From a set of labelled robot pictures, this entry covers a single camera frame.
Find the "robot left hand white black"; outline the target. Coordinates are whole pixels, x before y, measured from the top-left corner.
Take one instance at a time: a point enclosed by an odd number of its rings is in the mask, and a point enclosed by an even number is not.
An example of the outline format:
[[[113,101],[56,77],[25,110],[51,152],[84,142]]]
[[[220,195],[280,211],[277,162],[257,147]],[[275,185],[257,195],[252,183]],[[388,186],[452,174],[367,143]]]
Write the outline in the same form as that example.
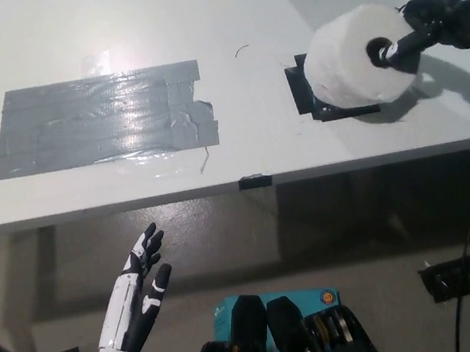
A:
[[[170,264],[158,268],[151,285],[144,280],[161,254],[164,231],[151,223],[142,232],[116,278],[99,339],[100,349],[141,352],[153,328],[172,272]]]

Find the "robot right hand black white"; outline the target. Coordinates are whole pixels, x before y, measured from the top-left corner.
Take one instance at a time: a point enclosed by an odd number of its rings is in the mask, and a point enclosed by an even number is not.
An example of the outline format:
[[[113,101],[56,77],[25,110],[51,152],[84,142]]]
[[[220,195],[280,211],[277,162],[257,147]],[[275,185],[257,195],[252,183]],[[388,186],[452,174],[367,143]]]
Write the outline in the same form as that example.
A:
[[[470,49],[470,0],[410,0],[397,12],[412,31],[377,50],[383,66],[395,67],[436,44]]]

